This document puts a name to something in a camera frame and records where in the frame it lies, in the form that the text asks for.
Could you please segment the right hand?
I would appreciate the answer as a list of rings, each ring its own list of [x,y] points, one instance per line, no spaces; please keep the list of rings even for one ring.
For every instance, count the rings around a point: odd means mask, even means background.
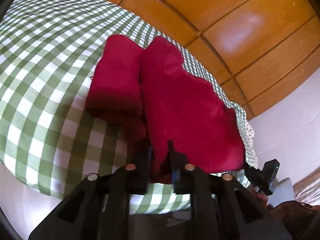
[[[259,200],[260,204],[264,207],[267,208],[268,206],[268,196],[265,195],[264,193],[259,193],[259,192],[252,192],[253,196]]]

